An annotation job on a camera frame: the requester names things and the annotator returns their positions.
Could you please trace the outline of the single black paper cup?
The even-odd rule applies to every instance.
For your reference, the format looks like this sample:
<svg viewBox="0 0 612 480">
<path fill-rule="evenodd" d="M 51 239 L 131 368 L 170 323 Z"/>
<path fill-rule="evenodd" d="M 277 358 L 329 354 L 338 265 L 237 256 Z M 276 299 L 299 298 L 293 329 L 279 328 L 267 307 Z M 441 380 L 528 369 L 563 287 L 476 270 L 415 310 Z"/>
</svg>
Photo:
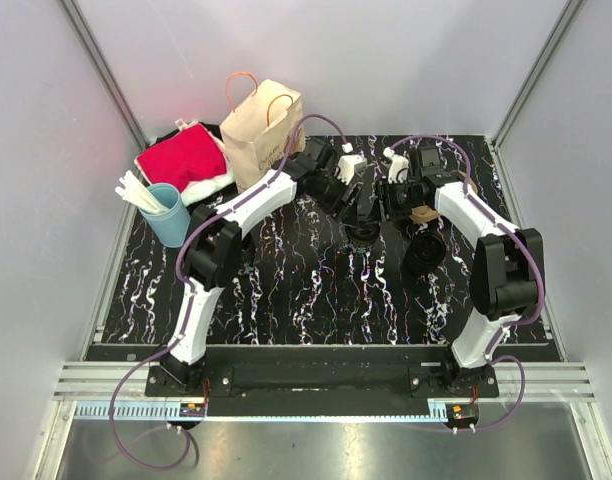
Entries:
<svg viewBox="0 0 612 480">
<path fill-rule="evenodd" d="M 369 224 L 364 226 L 345 226 L 345 234 L 350 245 L 356 249 L 369 249 L 380 238 L 380 226 Z"/>
</svg>

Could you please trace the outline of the black cup stack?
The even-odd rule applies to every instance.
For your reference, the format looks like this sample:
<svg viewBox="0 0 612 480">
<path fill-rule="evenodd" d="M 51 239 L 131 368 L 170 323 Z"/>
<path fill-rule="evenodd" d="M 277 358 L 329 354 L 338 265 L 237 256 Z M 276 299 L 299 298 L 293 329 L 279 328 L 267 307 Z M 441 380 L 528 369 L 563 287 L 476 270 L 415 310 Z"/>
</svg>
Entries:
<svg viewBox="0 0 612 480">
<path fill-rule="evenodd" d="M 442 237 L 432 231 L 415 235 L 405 253 L 404 267 L 415 275 L 432 273 L 445 259 L 446 244 Z"/>
</svg>

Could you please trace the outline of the cream bear paper bag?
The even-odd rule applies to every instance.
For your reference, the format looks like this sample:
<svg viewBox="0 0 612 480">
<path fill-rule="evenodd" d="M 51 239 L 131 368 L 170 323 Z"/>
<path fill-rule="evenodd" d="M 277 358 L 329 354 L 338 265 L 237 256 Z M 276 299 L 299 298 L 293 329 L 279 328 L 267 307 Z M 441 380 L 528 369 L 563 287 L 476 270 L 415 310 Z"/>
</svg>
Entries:
<svg viewBox="0 0 612 480">
<path fill-rule="evenodd" d="M 306 135 L 296 124 L 303 118 L 302 95 L 266 79 L 239 104 L 227 97 L 231 111 L 220 124 L 225 154 L 237 190 L 257 183 L 285 152 L 301 152 Z"/>
</svg>

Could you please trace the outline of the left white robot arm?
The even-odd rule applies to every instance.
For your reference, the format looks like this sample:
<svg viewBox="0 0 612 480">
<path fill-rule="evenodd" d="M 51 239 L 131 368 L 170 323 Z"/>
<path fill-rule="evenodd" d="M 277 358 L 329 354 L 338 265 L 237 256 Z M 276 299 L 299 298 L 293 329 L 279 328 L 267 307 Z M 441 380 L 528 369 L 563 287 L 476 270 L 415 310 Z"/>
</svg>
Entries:
<svg viewBox="0 0 612 480">
<path fill-rule="evenodd" d="M 367 160 L 348 143 L 337 152 L 319 140 L 275 164 L 261 180 L 215 208 L 197 207 L 176 261 L 184 286 L 177 324 L 159 357 L 167 384 L 182 396 L 201 386 L 207 335 L 222 292 L 241 268 L 246 238 L 265 218 L 300 195 L 341 217 L 360 190 Z"/>
</svg>

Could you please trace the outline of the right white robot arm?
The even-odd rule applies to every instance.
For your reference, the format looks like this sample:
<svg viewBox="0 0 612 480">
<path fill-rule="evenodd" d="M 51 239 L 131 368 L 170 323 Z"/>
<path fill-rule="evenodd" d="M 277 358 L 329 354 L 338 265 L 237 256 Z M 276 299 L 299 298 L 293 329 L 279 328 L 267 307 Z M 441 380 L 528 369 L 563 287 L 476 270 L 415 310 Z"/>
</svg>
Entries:
<svg viewBox="0 0 612 480">
<path fill-rule="evenodd" d="M 386 220 L 426 206 L 450 221 L 471 244 L 471 314 L 440 367 L 440 384 L 462 396 L 487 377 L 493 354 L 515 326 L 536 321 L 545 300 L 543 239 L 535 229 L 505 220 L 476 193 L 467 172 L 445 170 L 434 146 L 409 157 L 393 147 L 383 151 L 389 163 L 377 195 Z"/>
</svg>

